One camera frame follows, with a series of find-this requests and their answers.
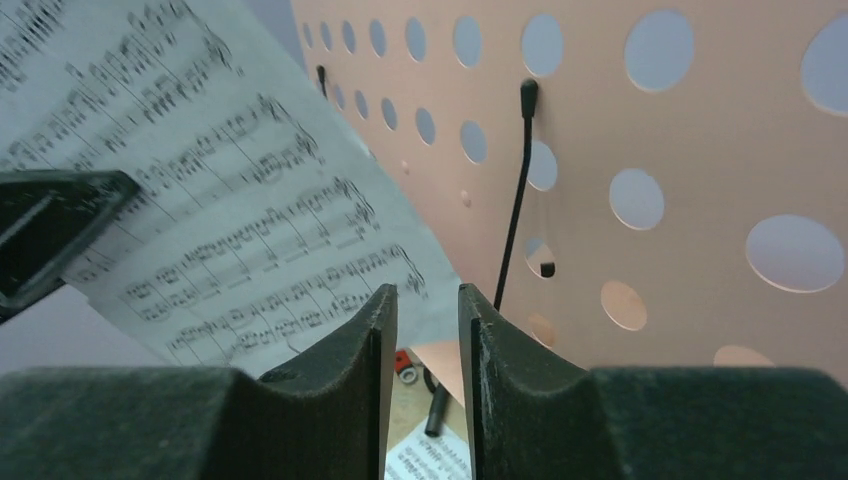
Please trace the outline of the pink folding music stand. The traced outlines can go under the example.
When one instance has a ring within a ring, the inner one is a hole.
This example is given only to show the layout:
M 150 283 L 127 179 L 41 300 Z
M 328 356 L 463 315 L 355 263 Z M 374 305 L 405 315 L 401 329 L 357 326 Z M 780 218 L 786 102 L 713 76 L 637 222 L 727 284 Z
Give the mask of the pink folding music stand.
M 584 368 L 774 365 L 847 378 L 843 1 L 296 1 L 308 65 L 495 289 L 540 86 L 556 173 L 527 191 L 504 315 Z

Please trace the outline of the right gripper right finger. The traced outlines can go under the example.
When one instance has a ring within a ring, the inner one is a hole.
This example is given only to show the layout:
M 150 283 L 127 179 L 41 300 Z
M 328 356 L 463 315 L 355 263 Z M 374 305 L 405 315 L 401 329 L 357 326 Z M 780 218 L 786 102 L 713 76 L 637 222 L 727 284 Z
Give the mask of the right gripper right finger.
M 843 479 L 847 393 L 802 368 L 582 369 L 458 290 L 476 479 Z

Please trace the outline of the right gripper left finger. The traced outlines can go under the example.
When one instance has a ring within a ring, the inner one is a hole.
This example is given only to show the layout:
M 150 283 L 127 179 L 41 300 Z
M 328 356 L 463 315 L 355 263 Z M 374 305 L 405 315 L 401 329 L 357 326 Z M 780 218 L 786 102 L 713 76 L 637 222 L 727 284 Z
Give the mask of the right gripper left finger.
M 398 293 L 259 377 L 223 367 L 36 368 L 1 380 L 5 479 L 379 479 Z

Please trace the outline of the sheet music page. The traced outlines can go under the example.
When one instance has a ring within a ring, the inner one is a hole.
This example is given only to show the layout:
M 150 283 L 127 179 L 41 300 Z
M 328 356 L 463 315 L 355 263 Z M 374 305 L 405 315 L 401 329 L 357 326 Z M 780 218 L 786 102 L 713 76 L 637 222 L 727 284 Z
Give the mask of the sheet music page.
M 471 480 L 468 444 L 447 425 L 438 437 L 423 420 L 386 456 L 385 480 Z
M 1 167 L 141 189 L 64 278 L 180 365 L 259 376 L 397 288 L 397 344 L 457 334 L 458 275 L 241 1 L 5 1 Z

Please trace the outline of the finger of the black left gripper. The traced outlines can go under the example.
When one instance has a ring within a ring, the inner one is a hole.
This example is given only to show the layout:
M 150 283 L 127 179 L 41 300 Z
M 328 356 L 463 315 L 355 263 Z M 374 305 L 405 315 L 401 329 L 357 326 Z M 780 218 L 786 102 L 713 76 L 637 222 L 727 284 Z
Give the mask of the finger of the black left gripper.
M 68 266 L 141 192 L 119 170 L 1 174 L 1 320 L 58 288 Z

